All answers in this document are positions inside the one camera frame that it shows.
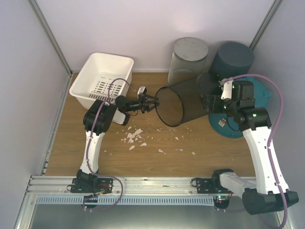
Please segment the teal plastic bin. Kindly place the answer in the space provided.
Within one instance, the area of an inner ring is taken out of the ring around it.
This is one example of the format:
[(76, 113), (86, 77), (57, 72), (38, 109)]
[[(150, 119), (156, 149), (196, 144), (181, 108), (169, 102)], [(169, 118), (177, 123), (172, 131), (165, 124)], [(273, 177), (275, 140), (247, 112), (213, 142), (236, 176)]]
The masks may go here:
[[(236, 81), (250, 81), (254, 84), (255, 107), (266, 108), (272, 93), (259, 81), (252, 76), (235, 79)], [(239, 129), (239, 125), (234, 121), (233, 117), (226, 114), (209, 114), (208, 120), (214, 131), (224, 137), (240, 138), (243, 133)]]

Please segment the black wire mesh bin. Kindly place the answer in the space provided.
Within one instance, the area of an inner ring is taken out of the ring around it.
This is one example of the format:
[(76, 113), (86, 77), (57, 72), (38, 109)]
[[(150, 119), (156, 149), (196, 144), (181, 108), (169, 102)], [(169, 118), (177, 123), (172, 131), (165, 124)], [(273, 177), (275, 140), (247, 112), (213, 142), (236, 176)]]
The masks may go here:
[(155, 96), (159, 99), (156, 112), (169, 127), (209, 115), (209, 105), (222, 90), (216, 77), (203, 73), (197, 77), (160, 88)]

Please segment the silver mesh metal bin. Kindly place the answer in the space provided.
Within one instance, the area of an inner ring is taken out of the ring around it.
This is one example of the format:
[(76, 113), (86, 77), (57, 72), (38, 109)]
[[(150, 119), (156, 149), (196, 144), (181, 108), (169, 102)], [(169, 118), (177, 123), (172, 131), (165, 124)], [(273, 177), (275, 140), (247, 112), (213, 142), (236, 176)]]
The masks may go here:
[(173, 47), (167, 85), (171, 86), (203, 73), (207, 55), (208, 46), (203, 40), (194, 37), (177, 40)]

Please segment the white plastic tub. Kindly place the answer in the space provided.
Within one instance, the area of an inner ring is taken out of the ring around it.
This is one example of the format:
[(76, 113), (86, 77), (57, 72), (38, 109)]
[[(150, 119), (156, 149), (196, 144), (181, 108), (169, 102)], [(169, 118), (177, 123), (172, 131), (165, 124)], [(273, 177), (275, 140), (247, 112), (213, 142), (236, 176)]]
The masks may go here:
[(91, 54), (70, 87), (69, 93), (85, 108), (95, 100), (111, 103), (125, 96), (132, 81), (134, 60), (129, 57), (95, 52)]

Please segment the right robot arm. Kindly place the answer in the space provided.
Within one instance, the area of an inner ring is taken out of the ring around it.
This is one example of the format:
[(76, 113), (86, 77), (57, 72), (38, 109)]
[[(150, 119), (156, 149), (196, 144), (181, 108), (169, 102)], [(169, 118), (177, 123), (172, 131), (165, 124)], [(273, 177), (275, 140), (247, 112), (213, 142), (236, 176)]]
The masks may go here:
[(212, 174), (212, 190), (233, 192), (251, 215), (287, 210), (299, 201), (299, 196), (289, 189), (281, 173), (272, 141), (275, 126), (268, 111), (255, 106), (253, 83), (229, 78), (219, 84), (222, 94), (207, 95), (204, 108), (210, 113), (225, 113), (238, 123), (251, 153), (256, 183), (239, 177), (231, 169), (218, 169)]

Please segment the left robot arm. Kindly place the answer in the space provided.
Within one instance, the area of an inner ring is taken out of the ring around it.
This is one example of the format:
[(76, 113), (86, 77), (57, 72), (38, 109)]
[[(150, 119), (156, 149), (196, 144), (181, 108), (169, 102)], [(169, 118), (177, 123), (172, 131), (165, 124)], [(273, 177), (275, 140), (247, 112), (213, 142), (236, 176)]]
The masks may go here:
[(83, 162), (76, 175), (75, 184), (81, 183), (82, 188), (92, 193), (98, 188), (98, 157), (105, 133), (109, 130), (115, 112), (123, 114), (124, 120), (121, 125), (129, 121), (129, 112), (140, 110), (143, 114), (150, 112), (159, 105), (159, 99), (154, 96), (141, 93), (136, 100), (128, 100), (120, 95), (111, 104), (97, 99), (89, 108), (83, 118), (86, 131), (86, 146)]

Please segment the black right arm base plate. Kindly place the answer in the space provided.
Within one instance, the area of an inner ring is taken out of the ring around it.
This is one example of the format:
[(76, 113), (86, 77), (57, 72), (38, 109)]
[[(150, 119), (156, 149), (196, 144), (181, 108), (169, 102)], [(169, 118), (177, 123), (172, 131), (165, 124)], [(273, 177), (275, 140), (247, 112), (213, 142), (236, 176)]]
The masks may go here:
[(198, 194), (224, 193), (224, 190), (220, 188), (217, 181), (213, 178), (194, 177), (190, 180), (190, 185), (196, 188)]

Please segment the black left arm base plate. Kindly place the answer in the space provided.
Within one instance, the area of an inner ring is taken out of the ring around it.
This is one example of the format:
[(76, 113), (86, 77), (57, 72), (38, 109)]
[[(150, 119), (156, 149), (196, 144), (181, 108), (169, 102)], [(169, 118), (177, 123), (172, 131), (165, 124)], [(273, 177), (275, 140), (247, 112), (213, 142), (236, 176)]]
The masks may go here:
[(104, 195), (112, 193), (112, 178), (97, 178), (96, 183), (82, 181), (78, 178), (72, 180), (72, 184), (67, 186), (71, 193), (91, 193), (94, 195)]

